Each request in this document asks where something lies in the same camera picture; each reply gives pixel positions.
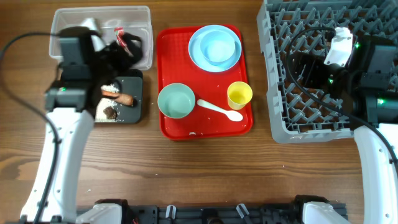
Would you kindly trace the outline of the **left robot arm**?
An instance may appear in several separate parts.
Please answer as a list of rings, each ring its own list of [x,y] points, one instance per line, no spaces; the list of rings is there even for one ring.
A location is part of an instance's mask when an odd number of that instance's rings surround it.
[[[74,223],[76,192],[85,144],[94,128],[102,86],[141,60],[142,40],[123,33],[94,49],[97,31],[69,27],[56,34],[63,55],[60,78],[45,92],[47,122],[44,147],[34,186],[22,208],[20,223]]]

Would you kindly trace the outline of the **white rice pile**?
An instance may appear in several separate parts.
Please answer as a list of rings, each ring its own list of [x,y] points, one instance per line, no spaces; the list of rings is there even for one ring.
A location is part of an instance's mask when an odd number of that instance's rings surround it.
[[[119,88],[116,84],[103,85],[102,90],[119,93]],[[118,117],[118,110],[116,109],[118,103],[109,98],[102,98],[96,108],[96,123],[116,122]]]

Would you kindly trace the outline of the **red snack wrapper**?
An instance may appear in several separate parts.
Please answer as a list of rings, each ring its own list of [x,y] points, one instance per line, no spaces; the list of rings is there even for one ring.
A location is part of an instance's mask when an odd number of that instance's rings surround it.
[[[122,27],[115,27],[114,28],[114,33],[115,36],[117,38],[117,42],[118,44],[130,55],[132,56],[132,53],[130,52],[130,50],[127,47],[127,44],[125,43],[125,41],[123,41],[122,37],[125,34],[125,31]]]

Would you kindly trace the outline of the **light blue bowl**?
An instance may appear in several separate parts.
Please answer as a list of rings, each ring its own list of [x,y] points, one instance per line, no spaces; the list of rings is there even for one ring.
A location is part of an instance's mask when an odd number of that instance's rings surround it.
[[[210,31],[200,41],[200,51],[212,65],[227,62],[234,55],[235,48],[233,37],[222,30]]]

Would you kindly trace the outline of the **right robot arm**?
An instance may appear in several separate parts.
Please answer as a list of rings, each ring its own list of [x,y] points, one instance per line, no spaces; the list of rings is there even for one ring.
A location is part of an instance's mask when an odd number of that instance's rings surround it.
[[[353,42],[333,36],[326,57],[296,52],[285,56],[287,76],[304,93],[322,89],[342,99],[363,176],[364,222],[397,223],[397,93],[389,91],[397,47],[383,37]]]

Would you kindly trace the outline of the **yellow plastic cup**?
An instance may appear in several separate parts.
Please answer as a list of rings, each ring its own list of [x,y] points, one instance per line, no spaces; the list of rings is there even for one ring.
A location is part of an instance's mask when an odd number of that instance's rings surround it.
[[[244,108],[252,96],[252,88],[245,82],[234,82],[227,89],[228,105],[233,110]]]

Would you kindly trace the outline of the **brown food lump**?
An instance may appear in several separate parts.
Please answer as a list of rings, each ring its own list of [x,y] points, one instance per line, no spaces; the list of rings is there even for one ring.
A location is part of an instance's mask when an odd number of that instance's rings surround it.
[[[118,112],[112,106],[105,108],[103,113],[105,114],[106,119],[115,120],[118,116]]]

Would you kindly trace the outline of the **mint green bowl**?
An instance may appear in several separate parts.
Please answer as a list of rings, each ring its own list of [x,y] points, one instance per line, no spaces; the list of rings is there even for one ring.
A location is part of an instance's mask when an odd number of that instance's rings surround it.
[[[196,97],[193,90],[183,83],[171,83],[161,89],[157,105],[163,115],[182,119],[194,109]]]

